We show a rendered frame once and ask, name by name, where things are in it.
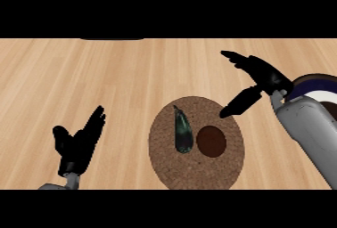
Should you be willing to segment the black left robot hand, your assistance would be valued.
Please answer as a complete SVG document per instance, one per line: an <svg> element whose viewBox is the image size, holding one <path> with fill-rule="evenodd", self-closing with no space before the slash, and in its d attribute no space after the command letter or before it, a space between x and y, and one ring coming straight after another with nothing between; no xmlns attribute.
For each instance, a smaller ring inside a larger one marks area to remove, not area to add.
<svg viewBox="0 0 337 228"><path fill-rule="evenodd" d="M62 126L54 127L55 149L61 155L58 174L62 177L70 173L82 175L86 172L104 125L104 107L99 106L91 115L86 126L74 135Z"/></svg>

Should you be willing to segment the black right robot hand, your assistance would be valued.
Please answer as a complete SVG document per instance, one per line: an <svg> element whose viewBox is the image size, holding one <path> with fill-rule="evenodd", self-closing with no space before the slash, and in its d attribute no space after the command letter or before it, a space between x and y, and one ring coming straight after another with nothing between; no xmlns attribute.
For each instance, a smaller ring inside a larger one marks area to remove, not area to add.
<svg viewBox="0 0 337 228"><path fill-rule="evenodd" d="M283 96L290 94L294 90L294 83L281 71L259 57L253 55L246 57L231 51L222 51L222 55L229 59L235 67L250 75L256 82L256 85L244 89L224 107L221 118L228 118L232 115L241 115L247 111L262 98L262 92L268 95L272 95L275 91L283 91Z"/></svg>

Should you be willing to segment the blue and white plate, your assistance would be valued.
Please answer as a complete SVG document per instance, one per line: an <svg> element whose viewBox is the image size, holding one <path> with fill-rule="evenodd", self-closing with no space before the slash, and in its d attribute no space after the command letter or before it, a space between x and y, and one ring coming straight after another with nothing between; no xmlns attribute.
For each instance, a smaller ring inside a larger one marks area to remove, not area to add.
<svg viewBox="0 0 337 228"><path fill-rule="evenodd" d="M314 98L324 106L337 120L337 77L314 73L306 74L294 80L294 90L286 96L289 102L299 96Z"/></svg>

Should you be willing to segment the dark green eggplant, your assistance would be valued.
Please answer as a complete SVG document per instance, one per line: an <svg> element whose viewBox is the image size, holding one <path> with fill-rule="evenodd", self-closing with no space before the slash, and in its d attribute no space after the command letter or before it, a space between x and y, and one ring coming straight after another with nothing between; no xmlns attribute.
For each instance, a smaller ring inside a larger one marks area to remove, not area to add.
<svg viewBox="0 0 337 228"><path fill-rule="evenodd" d="M175 148L188 153L194 146L194 135L185 112L175 107Z"/></svg>

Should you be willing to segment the round brown woven placemat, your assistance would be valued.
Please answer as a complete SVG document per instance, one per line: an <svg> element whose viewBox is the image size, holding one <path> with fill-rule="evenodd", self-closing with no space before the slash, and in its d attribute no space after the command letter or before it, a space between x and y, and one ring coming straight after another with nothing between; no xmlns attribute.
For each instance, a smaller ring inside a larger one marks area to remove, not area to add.
<svg viewBox="0 0 337 228"><path fill-rule="evenodd" d="M200 96L172 101L158 112L150 133L156 174L172 190L222 190L240 176L246 145L235 119L221 117L222 105ZM179 151L176 127L187 121L192 131L190 151Z"/></svg>

